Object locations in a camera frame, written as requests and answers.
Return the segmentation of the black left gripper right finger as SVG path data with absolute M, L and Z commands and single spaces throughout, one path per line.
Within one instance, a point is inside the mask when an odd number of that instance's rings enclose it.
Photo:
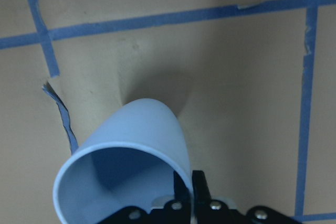
M 192 171 L 192 185 L 194 194 L 194 209 L 207 206 L 212 199 L 205 173 L 202 170 Z

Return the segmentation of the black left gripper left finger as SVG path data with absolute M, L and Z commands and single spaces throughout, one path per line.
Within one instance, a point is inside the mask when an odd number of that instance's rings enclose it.
M 184 205 L 191 203 L 191 196 L 189 189 L 176 171 L 173 172 L 173 189 L 174 200 L 172 202 L 172 209 L 182 210 Z

